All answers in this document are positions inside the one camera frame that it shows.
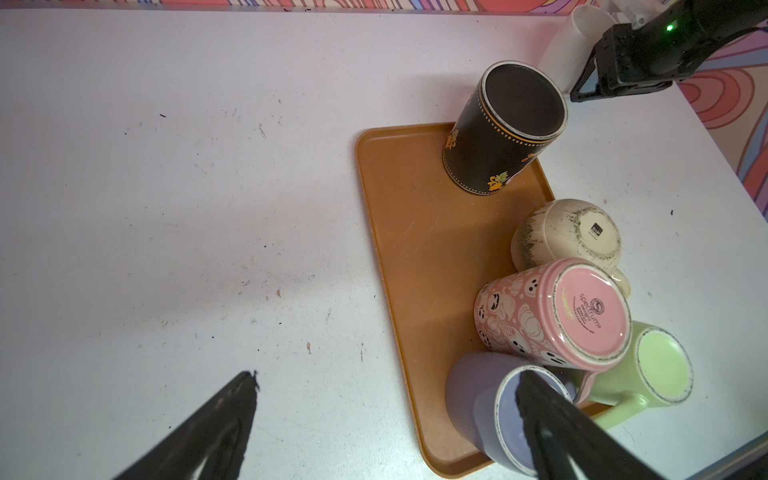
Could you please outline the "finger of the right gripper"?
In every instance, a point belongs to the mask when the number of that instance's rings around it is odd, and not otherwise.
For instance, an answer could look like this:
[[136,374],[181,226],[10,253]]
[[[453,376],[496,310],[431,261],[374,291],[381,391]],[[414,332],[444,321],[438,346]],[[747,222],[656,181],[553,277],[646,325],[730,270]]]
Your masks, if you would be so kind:
[[576,83],[570,91],[572,102],[586,102],[596,99],[600,93],[600,80],[596,52],[592,51]]

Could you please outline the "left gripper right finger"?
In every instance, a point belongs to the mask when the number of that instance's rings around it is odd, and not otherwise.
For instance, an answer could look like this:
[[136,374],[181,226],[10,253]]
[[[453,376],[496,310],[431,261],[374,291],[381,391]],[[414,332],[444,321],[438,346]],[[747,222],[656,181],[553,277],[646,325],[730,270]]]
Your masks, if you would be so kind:
[[658,479],[541,377],[520,375],[516,403],[540,479]]

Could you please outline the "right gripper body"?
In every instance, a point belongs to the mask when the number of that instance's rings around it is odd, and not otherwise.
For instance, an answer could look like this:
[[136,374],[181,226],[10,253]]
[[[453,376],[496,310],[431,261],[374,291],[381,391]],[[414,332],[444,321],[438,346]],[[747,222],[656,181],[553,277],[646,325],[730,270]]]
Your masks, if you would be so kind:
[[616,24],[590,54],[591,91],[665,90],[766,20],[765,1],[675,1],[638,29]]

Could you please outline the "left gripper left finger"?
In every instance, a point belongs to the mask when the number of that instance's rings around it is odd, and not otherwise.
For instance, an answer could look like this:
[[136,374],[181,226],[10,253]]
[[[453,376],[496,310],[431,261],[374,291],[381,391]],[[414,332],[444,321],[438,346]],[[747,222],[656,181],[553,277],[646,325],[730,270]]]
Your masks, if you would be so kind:
[[255,372],[230,380],[120,479],[236,479],[257,408]]

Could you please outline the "white mug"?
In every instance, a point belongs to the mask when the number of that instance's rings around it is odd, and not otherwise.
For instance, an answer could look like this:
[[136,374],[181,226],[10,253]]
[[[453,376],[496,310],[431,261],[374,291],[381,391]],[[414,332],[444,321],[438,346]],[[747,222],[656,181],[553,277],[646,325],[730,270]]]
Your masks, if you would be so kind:
[[595,44],[616,24],[607,12],[590,5],[577,6],[559,27],[536,68],[568,94],[584,70]]

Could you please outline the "black patterned mug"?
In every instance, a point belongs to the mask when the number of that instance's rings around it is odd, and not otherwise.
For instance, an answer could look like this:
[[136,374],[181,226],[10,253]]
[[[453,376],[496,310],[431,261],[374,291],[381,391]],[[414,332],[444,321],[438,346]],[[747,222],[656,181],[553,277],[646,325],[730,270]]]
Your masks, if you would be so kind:
[[566,101],[547,75],[526,63],[497,62],[450,130],[444,168],[463,190],[493,195],[563,133],[567,120]]

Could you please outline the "beige speckled mug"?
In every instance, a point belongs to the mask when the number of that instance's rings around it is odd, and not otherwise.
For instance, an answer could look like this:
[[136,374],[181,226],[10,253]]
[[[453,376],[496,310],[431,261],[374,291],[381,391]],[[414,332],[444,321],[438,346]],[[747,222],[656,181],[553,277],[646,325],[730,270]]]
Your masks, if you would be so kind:
[[514,231],[510,254],[519,271],[571,257],[587,260],[628,297],[631,284],[618,268],[622,247],[620,231],[603,209],[584,200],[560,199],[526,216]]

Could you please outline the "brown wooden tray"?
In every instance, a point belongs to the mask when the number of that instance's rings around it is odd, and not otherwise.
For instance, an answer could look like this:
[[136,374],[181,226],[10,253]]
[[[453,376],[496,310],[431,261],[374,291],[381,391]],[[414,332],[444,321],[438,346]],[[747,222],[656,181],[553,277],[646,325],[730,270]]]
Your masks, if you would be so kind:
[[515,228],[554,195],[538,162],[499,193],[462,190],[442,162],[449,131],[447,123],[370,129],[355,157],[419,449],[435,474],[458,479],[490,461],[448,416],[448,374],[483,350],[475,296],[514,272]]

